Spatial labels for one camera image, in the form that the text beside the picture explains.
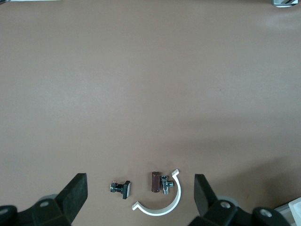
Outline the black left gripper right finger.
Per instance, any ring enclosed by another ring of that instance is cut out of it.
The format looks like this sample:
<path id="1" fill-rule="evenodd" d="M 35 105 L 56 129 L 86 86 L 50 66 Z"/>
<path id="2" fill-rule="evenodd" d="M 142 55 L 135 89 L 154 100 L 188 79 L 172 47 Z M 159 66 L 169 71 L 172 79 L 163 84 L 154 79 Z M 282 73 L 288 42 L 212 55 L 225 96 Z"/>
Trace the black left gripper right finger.
<path id="1" fill-rule="evenodd" d="M 218 199 L 203 174 L 195 174 L 194 200 L 199 212 L 190 226 L 288 226 L 278 211 L 257 207 L 248 213 L 233 202 Z"/>

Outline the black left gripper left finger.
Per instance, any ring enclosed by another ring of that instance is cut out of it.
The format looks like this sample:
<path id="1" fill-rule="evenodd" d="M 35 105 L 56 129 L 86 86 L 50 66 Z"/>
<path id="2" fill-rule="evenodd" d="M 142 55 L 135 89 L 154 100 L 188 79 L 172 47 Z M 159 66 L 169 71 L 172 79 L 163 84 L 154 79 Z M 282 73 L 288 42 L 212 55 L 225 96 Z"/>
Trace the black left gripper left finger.
<path id="1" fill-rule="evenodd" d="M 40 198 L 19 212 L 14 205 L 1 205 L 2 226 L 71 226 L 87 200 L 87 174 L 78 173 L 59 194 Z"/>

